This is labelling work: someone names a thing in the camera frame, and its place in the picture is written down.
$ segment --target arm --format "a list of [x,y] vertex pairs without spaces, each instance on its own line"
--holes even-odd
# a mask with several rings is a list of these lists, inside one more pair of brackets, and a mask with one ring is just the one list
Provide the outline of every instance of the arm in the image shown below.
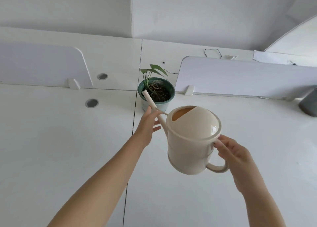
[[214,146],[219,156],[228,162],[236,187],[245,199],[250,227],[285,227],[250,152],[224,135],[219,140]]
[[101,227],[108,222],[152,133],[161,128],[153,128],[159,124],[155,118],[161,113],[147,109],[132,137],[74,193],[48,227]]

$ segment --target thin black cord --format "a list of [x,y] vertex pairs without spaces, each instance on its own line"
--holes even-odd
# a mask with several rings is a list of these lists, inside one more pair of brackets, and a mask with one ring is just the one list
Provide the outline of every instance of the thin black cord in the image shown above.
[[[164,70],[165,70],[166,72],[169,72],[169,71],[167,71],[166,69],[164,69]],[[179,72],[178,72],[178,73],[171,73],[171,72],[169,72],[169,73],[170,73],[170,74],[178,74]]]
[[219,52],[219,54],[220,54],[220,58],[219,58],[219,59],[222,58],[222,55],[221,55],[221,53],[220,53],[220,51],[219,51],[218,49],[208,49],[208,50],[217,50],[217,51]]

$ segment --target flower pot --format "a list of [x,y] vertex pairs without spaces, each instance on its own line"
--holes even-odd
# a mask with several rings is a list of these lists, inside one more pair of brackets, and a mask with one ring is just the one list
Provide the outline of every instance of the flower pot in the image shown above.
[[[173,87],[173,85],[165,80],[165,79],[162,79],[162,78],[156,78],[156,77],[153,77],[153,78],[150,78],[149,79],[149,84],[152,84],[152,83],[158,83],[160,85],[163,85],[170,93],[171,95],[171,98],[167,101],[164,101],[164,102],[154,102],[157,106],[157,108],[159,108],[160,110],[162,110],[163,112],[166,111],[167,109],[167,106],[169,104],[169,102],[174,98],[175,96],[175,89]],[[149,104],[148,102],[146,101],[145,97],[142,95],[142,90],[144,89],[144,82],[142,81],[139,86],[138,86],[138,93],[142,99],[142,109],[144,109],[144,111],[148,108]]]

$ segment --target leaf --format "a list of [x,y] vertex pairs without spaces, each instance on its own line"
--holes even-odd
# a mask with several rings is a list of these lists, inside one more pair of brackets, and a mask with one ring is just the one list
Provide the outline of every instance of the leaf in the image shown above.
[[150,71],[150,72],[159,74],[160,76],[163,76],[163,75],[161,75],[159,72],[157,72],[155,69],[147,69],[147,71]]
[[140,71],[145,74],[147,72],[147,69],[140,69]]
[[150,66],[151,66],[152,69],[157,69],[157,70],[161,71],[162,73],[164,73],[166,76],[168,76],[167,73],[165,72],[165,70],[162,67],[160,67],[158,65],[150,65]]

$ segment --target watering can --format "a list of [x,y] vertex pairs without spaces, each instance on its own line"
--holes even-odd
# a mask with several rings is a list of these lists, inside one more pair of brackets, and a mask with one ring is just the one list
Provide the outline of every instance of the watering can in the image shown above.
[[[152,109],[158,109],[145,90],[142,92]],[[167,115],[166,122],[158,116],[168,142],[168,159],[171,165],[184,174],[199,174],[205,169],[216,173],[228,170],[223,166],[209,163],[214,150],[213,143],[219,141],[221,122],[219,118],[199,106],[182,106],[173,109]]]

